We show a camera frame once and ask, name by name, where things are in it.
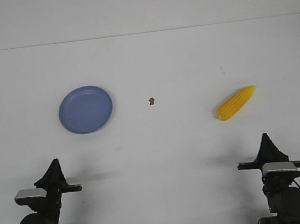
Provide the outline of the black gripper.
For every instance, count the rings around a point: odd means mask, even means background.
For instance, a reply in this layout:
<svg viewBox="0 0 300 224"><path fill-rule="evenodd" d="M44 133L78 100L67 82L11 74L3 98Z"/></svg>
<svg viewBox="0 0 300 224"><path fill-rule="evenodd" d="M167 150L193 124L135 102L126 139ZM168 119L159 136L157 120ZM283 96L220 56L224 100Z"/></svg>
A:
<svg viewBox="0 0 300 224"><path fill-rule="evenodd" d="M293 162L297 169L300 169L300 160L289 161L289 157L274 145L268 134L263 133L261 138L260 148L254 162L241 162L238 164L238 170L260 170L266 162ZM296 173L276 173L262 176L263 183L273 183L277 181L292 182L300 177L300 170Z"/></svg>
<svg viewBox="0 0 300 224"><path fill-rule="evenodd" d="M53 159L46 173L34 183L37 188L42 188L47 192L49 205L53 209L60 210L63 193L82 191L82 185L69 185L62 172L58 159Z"/></svg>

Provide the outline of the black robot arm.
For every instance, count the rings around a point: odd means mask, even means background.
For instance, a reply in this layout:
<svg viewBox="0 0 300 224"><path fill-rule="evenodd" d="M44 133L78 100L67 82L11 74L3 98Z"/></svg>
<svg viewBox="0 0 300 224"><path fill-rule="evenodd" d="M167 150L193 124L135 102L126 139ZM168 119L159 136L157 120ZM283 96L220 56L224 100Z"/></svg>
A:
<svg viewBox="0 0 300 224"><path fill-rule="evenodd" d="M257 224L300 224L300 160L290 160L263 133L255 160L241 162L237 169L261 171L262 192L275 216L260 218Z"/></svg>
<svg viewBox="0 0 300 224"><path fill-rule="evenodd" d="M67 183L58 159L52 160L45 174L34 186L21 189L14 197L17 205L28 206L32 210L19 224L59 224L62 195L82 190L80 184Z"/></svg>

